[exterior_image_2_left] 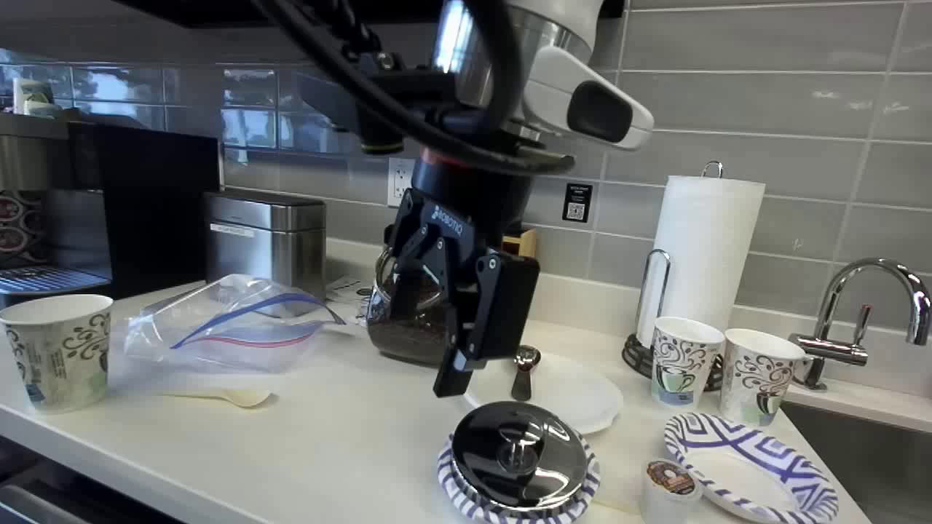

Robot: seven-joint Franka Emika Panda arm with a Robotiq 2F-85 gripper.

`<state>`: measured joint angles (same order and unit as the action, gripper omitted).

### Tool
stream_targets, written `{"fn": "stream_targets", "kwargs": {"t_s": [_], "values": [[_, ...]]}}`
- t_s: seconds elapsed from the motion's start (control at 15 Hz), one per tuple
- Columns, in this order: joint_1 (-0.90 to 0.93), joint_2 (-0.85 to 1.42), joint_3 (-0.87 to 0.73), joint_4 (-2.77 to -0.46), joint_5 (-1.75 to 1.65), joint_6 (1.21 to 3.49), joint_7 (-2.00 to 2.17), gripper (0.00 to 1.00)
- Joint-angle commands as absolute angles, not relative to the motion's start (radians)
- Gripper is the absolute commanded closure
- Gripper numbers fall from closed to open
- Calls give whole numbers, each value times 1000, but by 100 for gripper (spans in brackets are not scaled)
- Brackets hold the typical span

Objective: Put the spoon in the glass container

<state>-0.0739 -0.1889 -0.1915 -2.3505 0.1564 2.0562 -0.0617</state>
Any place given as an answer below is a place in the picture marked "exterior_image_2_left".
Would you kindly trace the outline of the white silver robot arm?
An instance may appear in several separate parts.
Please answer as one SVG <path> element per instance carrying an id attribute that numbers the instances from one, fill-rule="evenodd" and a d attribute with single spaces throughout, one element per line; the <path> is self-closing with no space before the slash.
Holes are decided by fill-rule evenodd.
<path id="1" fill-rule="evenodd" d="M 637 148 L 652 114 L 587 68 L 602 0 L 503 0 L 513 34 L 486 41 L 465 0 L 448 0 L 433 65 L 469 106 L 493 97 L 493 62 L 513 52 L 518 103 L 488 145 L 506 154 L 570 135 Z M 539 263 L 503 247 L 529 197 L 523 175 L 472 167 L 429 148 L 384 231 L 369 301 L 373 344 L 436 370 L 433 391 L 461 397 L 493 357 L 518 353 Z"/>

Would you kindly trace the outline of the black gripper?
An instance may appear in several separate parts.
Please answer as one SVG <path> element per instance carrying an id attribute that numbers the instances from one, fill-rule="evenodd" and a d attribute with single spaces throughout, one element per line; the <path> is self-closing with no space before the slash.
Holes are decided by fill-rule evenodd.
<path id="1" fill-rule="evenodd" d="M 369 328 L 379 335 L 442 335 L 446 306 L 439 276 L 426 266 L 426 250 L 452 255 L 448 346 L 433 394 L 464 397 L 477 370 L 513 357 L 529 314 L 539 263 L 510 255 L 503 234 L 518 223 L 529 180 L 506 172 L 475 168 L 432 148 L 413 164 L 384 250 L 376 258 Z"/>

